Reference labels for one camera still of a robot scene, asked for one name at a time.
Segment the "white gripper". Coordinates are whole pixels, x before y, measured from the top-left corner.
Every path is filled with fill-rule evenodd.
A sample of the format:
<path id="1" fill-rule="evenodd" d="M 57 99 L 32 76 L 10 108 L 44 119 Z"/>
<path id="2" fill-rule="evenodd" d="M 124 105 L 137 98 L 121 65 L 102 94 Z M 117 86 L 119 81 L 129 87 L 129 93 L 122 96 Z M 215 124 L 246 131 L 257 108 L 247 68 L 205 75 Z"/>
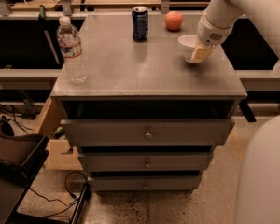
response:
<path id="1" fill-rule="evenodd" d="M 201 63 L 207 59 L 214 51 L 216 45 L 222 44 L 230 35 L 232 28 L 218 28 L 211 24 L 206 15 L 203 14 L 199 20 L 197 28 L 198 38 L 194 43 L 194 51 L 190 61 Z"/>

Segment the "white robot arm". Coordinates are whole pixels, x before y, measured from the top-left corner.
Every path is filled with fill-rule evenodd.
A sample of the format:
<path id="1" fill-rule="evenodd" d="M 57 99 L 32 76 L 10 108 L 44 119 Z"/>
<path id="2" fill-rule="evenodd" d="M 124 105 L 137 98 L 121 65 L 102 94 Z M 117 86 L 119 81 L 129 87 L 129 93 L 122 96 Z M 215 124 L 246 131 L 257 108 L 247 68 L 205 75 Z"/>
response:
<path id="1" fill-rule="evenodd" d="M 243 14 L 280 60 L 280 0 L 211 0 L 190 59 L 200 63 L 210 56 Z M 280 224 L 280 115 L 264 123 L 246 146 L 233 224 Z"/>

